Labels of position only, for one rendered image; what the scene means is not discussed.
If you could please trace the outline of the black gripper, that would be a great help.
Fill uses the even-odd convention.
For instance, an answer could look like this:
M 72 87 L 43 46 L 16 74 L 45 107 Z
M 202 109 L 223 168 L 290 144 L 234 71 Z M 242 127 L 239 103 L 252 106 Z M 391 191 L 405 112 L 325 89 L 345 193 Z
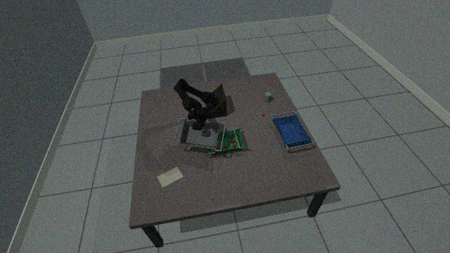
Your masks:
M 203 108 L 203 109 L 205 110 L 206 113 L 209 112 L 209 108 Z M 205 121 L 200 121 L 200 119 L 198 118 L 198 116 L 195 113 L 194 113 L 194 115 L 196 116 L 197 121 L 195 123 L 193 123 L 193 126 L 192 126 L 193 130 L 202 130 L 202 128 L 205 125 L 205 121 L 206 120 Z

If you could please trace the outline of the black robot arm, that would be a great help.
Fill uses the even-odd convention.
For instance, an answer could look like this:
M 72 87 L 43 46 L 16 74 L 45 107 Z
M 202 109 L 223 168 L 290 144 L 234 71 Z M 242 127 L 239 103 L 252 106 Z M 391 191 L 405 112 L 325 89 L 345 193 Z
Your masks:
M 196 116 L 194 115 L 194 113 L 195 113 L 198 116 L 198 118 L 200 119 L 200 121 L 205 121 L 208 118 L 208 114 L 203 109 L 201 103 L 199 103 L 194 98 L 189 97 L 188 94 L 186 93 L 186 91 L 201 98 L 201 100 L 206 104 L 209 104 L 209 103 L 213 104 L 214 107 L 216 107 L 218 105 L 218 103 L 220 102 L 218 98 L 214 97 L 214 94 L 212 92 L 199 91 L 199 90 L 193 88 L 192 86 L 189 86 L 188 83 L 186 82 L 186 80 L 184 80 L 184 79 L 180 79 L 176 83 L 176 85 L 174 86 L 174 90 L 178 93 L 178 95 L 182 99 L 182 104 L 183 104 L 184 108 L 187 111 L 189 111 L 189 114 L 188 114 L 189 120 L 192 120 L 192 119 L 197 120 Z M 193 110 L 192 110 L 192 108 L 193 108 Z

